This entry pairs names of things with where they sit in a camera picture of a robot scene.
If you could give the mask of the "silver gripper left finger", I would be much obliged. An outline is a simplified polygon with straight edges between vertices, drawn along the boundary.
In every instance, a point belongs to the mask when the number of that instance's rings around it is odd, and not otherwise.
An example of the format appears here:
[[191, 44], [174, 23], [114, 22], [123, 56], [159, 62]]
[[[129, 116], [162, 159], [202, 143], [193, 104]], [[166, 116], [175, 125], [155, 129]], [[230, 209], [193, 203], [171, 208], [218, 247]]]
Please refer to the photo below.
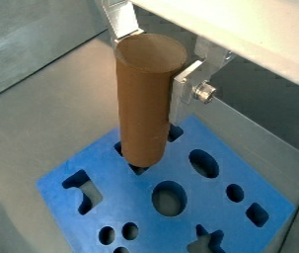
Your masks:
[[145, 32], [130, 0], [95, 0], [95, 3], [107, 25], [113, 47], [122, 39]]

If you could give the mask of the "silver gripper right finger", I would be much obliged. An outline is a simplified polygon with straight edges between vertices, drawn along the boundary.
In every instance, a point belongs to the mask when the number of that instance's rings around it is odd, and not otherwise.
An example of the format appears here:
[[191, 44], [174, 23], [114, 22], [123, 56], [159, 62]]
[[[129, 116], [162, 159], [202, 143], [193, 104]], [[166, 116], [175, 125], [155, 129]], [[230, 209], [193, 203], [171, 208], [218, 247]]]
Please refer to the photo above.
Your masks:
[[217, 88], [210, 84], [213, 75], [236, 58], [226, 48], [203, 37], [197, 38], [194, 53], [198, 59], [175, 75], [171, 84], [169, 121], [179, 126], [193, 113], [195, 101], [209, 104]]

